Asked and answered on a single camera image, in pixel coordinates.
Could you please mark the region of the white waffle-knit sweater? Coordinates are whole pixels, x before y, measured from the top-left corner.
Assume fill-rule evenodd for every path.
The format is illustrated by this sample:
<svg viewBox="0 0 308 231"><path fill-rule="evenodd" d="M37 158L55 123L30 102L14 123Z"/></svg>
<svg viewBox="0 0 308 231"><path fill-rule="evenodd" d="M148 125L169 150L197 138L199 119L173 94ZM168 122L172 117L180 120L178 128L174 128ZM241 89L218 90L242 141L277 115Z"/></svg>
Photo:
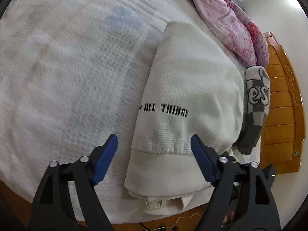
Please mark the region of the white waffle-knit sweater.
<svg viewBox="0 0 308 231"><path fill-rule="evenodd" d="M191 138L222 154L240 135L244 81L236 61L195 26L167 24L142 95L125 188L140 210L182 212L213 191L191 150Z"/></svg>

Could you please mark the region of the wooden bed footboard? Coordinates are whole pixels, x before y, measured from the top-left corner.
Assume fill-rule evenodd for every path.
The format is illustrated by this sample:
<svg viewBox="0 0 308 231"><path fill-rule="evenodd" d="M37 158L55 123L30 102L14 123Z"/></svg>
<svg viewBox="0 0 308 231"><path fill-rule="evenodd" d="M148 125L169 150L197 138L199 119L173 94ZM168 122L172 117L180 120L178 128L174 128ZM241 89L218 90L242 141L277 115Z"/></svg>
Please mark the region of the wooden bed footboard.
<svg viewBox="0 0 308 231"><path fill-rule="evenodd" d="M295 72L283 47L271 32L269 49L270 108L262 131L260 166L272 164L277 174L300 170L306 137L302 97Z"/></svg>

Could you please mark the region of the white fleece bed blanket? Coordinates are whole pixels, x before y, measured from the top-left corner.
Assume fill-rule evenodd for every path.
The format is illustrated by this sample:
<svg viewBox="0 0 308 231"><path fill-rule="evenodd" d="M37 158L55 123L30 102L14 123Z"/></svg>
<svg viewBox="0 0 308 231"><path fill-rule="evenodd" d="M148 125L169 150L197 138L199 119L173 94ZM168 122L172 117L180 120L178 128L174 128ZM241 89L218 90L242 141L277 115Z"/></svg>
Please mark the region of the white fleece bed blanket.
<svg viewBox="0 0 308 231"><path fill-rule="evenodd" d="M50 161L74 162L115 134L95 188L108 219L165 216L140 210L124 184L142 95L173 21L209 35L243 77L192 0L12 0L1 18L1 180L32 202Z"/></svg>

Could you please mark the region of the pink purple floral quilt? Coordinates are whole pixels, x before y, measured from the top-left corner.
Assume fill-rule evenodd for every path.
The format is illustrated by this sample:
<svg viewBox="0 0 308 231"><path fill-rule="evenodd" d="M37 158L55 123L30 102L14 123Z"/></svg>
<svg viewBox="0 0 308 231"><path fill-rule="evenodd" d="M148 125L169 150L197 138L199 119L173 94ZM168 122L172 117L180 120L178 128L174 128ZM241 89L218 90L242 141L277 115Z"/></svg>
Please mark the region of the pink purple floral quilt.
<svg viewBox="0 0 308 231"><path fill-rule="evenodd" d="M258 26L233 0L192 0L215 37L246 66L267 67L268 44Z"/></svg>

